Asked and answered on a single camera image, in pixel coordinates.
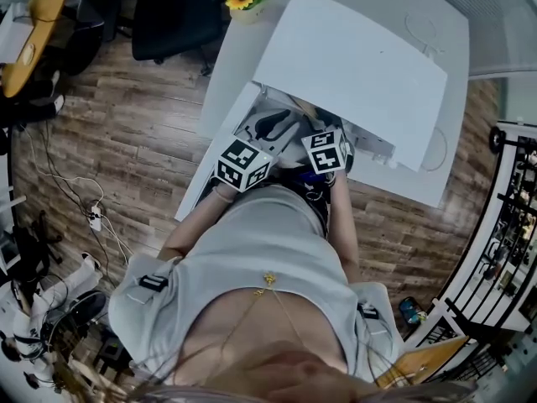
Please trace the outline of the black metal railing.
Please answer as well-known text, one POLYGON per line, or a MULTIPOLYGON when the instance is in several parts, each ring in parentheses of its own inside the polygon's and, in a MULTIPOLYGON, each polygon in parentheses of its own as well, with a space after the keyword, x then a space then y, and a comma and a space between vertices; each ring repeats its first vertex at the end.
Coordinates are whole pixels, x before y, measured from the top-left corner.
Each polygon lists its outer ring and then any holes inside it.
POLYGON ((537 126, 500 123, 503 149, 482 215, 441 292, 448 317, 472 341, 524 332, 537 292, 537 126))

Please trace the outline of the person's grey shirt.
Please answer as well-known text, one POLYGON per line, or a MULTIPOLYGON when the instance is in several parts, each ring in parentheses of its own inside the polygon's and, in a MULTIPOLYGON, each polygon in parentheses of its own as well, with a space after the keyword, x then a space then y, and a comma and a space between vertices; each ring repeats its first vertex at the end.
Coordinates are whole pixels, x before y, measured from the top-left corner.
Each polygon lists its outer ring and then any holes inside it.
POLYGON ((402 338, 384 285, 350 284, 308 204, 274 184, 238 193, 183 258, 134 254, 112 293, 112 330, 132 359, 168 384, 198 315, 230 291, 305 298, 326 316, 351 376, 373 382, 397 360, 402 338))

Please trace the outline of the round wooden table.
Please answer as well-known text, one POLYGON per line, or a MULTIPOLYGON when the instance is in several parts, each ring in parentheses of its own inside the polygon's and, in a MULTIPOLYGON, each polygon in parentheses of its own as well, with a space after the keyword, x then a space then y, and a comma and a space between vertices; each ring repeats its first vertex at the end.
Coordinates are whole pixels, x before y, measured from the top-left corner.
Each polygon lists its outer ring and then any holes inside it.
POLYGON ((5 97, 16 96, 26 85, 44 52, 45 46, 50 41, 64 3, 65 0, 30 0, 29 11, 34 22, 34 30, 25 46, 27 44, 35 45, 34 58, 30 65, 24 65, 21 52, 15 63, 6 64, 3 67, 1 85, 5 97))

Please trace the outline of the black standing fan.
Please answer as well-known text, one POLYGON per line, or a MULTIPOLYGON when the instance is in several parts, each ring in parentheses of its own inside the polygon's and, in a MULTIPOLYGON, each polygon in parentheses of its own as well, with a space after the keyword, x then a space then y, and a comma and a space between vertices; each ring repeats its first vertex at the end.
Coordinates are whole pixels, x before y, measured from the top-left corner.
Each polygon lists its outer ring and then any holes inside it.
POLYGON ((69 305, 56 307, 45 315, 40 332, 42 343, 52 347, 66 333, 69 336, 80 336, 99 317, 106 304, 107 296, 103 292, 89 290, 69 305))

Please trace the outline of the black chair base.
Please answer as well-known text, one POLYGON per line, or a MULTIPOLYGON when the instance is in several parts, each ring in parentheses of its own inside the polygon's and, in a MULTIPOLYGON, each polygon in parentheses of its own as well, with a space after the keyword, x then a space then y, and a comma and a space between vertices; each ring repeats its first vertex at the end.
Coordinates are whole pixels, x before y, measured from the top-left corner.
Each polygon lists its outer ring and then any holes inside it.
POLYGON ((29 228, 13 228, 14 241, 20 255, 20 260, 13 270, 13 276, 17 280, 36 280, 38 276, 45 276, 49 272, 52 261, 57 264, 62 262, 62 258, 56 257, 50 248, 50 245, 61 242, 62 236, 48 236, 45 218, 45 211, 41 211, 39 219, 33 221, 29 228))

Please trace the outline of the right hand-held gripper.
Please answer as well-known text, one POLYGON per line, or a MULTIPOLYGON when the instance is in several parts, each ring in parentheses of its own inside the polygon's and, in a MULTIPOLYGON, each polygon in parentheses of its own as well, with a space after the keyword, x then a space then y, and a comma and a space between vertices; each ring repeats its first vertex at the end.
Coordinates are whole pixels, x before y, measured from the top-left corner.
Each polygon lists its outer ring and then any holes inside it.
POLYGON ((301 142, 317 175, 338 170, 350 172, 355 149, 341 128, 304 137, 301 142))

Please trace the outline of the white flower pot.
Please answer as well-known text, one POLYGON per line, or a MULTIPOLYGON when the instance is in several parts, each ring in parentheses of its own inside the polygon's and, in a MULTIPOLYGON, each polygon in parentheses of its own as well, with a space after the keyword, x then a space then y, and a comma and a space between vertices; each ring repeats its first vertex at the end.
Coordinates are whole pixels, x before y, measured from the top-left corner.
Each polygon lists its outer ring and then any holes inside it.
POLYGON ((230 15, 233 21, 237 21, 240 24, 244 24, 244 25, 254 24, 257 21, 259 21, 266 6, 267 6, 266 2, 261 2, 260 4, 250 9, 243 9, 243 10, 231 9, 230 15))

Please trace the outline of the small black stool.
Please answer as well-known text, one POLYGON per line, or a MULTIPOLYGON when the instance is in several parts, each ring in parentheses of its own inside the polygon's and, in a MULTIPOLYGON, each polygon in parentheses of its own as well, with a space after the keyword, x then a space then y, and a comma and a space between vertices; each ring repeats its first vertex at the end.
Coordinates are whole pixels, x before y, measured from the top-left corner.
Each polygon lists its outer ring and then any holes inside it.
POLYGON ((100 347, 93 367, 98 368, 98 373, 104 375, 109 368, 116 372, 123 372, 129 368, 132 360, 128 351, 117 337, 109 337, 100 347))

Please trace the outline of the wooden board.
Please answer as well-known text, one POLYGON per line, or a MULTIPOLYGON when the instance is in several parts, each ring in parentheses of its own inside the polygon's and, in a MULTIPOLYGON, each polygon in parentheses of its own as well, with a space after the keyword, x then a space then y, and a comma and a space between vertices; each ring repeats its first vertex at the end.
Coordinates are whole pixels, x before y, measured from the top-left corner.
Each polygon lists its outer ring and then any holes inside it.
POLYGON ((394 365, 376 379, 381 389, 418 385, 446 364, 468 341, 468 336, 451 338, 414 348, 401 355, 394 365))

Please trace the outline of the black caster wheel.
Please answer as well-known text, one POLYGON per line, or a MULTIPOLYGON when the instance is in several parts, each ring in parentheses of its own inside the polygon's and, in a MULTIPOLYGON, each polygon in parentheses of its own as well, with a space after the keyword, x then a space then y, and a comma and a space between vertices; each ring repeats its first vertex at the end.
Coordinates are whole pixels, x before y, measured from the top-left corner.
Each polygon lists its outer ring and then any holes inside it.
POLYGON ((503 149, 505 136, 506 133, 497 126, 491 128, 488 144, 493 154, 498 154, 503 149))

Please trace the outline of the person's black patterned trousers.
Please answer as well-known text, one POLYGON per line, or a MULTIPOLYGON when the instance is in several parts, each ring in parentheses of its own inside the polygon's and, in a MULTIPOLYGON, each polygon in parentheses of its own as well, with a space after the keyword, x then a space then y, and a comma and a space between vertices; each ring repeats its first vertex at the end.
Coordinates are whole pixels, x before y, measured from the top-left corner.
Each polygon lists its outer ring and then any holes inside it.
POLYGON ((326 237, 331 188, 334 184, 333 174, 316 174, 313 170, 295 169, 289 173, 287 182, 290 190, 298 194, 316 214, 326 237))

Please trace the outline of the white box appliance with lid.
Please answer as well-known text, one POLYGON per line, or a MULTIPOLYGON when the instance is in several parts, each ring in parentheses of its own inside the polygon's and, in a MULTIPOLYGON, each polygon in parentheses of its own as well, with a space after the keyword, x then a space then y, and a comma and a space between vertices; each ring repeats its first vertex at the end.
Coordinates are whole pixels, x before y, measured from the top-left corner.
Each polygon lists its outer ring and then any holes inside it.
POLYGON ((428 172, 446 73, 414 46, 332 0, 289 0, 252 25, 232 22, 206 92, 211 138, 176 213, 199 201, 220 153, 253 109, 296 100, 341 118, 357 152, 356 181, 435 207, 446 173, 428 172))

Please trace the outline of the person's right forearm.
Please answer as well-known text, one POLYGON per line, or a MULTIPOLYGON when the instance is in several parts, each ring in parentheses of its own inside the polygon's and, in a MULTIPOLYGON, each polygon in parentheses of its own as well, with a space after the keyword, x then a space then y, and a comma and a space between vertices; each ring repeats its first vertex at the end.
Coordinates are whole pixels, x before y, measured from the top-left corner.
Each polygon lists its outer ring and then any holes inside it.
POLYGON ((352 215, 347 174, 338 170, 331 186, 328 242, 335 249, 347 281, 357 283, 362 279, 359 269, 359 248, 357 231, 352 215))

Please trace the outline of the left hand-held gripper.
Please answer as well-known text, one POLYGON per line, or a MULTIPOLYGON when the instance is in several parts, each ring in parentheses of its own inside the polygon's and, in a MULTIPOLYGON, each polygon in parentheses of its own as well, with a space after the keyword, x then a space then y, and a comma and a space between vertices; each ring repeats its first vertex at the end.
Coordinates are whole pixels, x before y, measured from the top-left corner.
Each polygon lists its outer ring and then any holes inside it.
POLYGON ((213 175, 238 192, 245 192, 266 179, 282 153, 300 129, 286 108, 271 108, 248 116, 239 127, 239 137, 216 139, 213 175), (245 140, 255 139, 258 148, 245 140))

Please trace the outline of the colourful blue green bag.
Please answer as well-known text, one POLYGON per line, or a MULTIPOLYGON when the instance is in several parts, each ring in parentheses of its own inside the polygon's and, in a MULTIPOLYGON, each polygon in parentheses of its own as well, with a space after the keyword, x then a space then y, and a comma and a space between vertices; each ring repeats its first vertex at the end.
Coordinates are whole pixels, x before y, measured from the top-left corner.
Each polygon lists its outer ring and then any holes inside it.
POLYGON ((405 297, 399 303, 399 311, 409 325, 419 325, 427 319, 427 313, 412 296, 405 297))

